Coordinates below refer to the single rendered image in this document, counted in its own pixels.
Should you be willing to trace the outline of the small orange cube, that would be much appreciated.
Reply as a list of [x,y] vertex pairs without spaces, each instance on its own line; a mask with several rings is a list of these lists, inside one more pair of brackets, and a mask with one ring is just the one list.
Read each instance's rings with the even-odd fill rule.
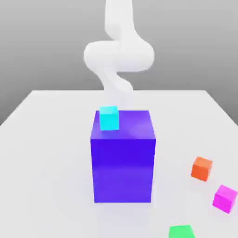
[[191,176],[193,178],[206,182],[210,175],[211,168],[212,168],[211,160],[202,157],[197,157],[192,166]]

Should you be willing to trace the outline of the small green cube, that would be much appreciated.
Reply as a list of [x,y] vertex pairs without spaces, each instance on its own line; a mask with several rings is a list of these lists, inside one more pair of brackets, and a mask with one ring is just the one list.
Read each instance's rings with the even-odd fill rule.
[[168,238],[195,238],[190,225],[177,225],[169,228]]

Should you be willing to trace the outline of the large purple box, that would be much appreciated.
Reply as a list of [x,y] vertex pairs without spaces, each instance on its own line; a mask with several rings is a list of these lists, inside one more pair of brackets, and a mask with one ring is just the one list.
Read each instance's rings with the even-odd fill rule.
[[148,110],[120,111],[119,130],[102,131],[96,111],[90,136],[96,203],[149,203],[156,137]]

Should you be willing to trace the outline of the small cyan cube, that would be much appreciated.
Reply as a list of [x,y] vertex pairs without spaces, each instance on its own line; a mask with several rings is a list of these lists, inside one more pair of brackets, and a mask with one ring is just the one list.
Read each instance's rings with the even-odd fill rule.
[[119,130],[119,111],[116,106],[99,108],[99,125],[101,131]]

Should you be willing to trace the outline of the small magenta cube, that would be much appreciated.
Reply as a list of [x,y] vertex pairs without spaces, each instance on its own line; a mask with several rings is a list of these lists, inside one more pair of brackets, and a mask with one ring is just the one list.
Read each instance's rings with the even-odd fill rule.
[[214,195],[212,205],[229,214],[234,206],[238,192],[227,186],[221,185]]

